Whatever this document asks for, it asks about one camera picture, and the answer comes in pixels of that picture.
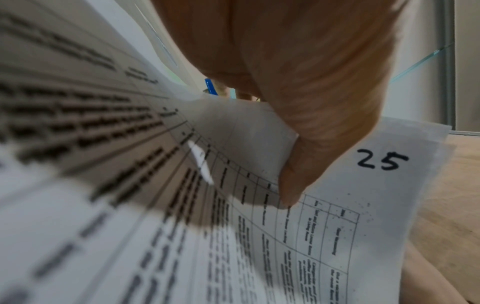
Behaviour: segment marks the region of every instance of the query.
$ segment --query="wooden table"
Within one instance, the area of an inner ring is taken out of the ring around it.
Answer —
[[[468,300],[480,303],[480,136],[456,145],[426,195],[410,239]]]

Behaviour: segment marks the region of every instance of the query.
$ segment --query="wooden surface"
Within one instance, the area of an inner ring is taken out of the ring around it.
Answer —
[[[456,146],[426,195],[410,239],[468,300],[480,304],[480,137]]]

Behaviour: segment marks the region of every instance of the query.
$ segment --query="blue object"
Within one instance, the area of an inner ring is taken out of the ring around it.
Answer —
[[[205,83],[206,83],[206,88],[208,89],[208,92],[212,95],[218,95],[217,92],[215,91],[214,84],[212,81],[208,78],[205,78]]]

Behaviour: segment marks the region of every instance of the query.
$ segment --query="finger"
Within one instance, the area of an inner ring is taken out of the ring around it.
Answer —
[[[283,0],[250,25],[233,19],[261,93],[299,134],[280,174],[285,205],[377,123],[407,3]]]

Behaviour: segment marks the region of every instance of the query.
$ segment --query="sheet of paper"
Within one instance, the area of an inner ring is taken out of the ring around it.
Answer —
[[[397,303],[449,129],[383,119],[282,208],[295,133],[170,83],[106,3],[0,2],[0,303]]]

